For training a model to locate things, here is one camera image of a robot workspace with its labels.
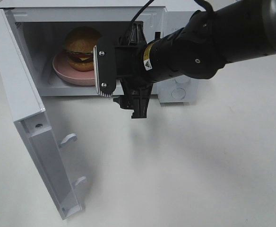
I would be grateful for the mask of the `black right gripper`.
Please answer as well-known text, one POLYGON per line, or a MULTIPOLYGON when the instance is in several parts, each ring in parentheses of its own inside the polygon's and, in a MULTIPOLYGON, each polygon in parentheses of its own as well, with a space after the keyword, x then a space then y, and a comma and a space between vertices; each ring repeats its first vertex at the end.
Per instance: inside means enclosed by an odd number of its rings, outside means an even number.
POLYGON ((121 109, 132 110, 132 119, 147 118, 153 84, 180 76, 185 45, 173 39, 147 44, 142 21, 134 22, 115 47, 117 78, 123 95, 113 99, 121 109))

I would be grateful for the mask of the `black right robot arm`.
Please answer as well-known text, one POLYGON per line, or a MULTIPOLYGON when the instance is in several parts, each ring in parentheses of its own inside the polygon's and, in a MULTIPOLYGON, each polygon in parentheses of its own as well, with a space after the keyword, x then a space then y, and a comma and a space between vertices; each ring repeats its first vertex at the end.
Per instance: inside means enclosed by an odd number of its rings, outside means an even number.
POLYGON ((116 47, 117 78, 123 95, 114 99, 146 118, 153 85, 185 75, 210 79, 226 64, 276 54, 276 0, 240 0, 218 11, 205 0, 204 8, 187 25, 153 41, 116 47))

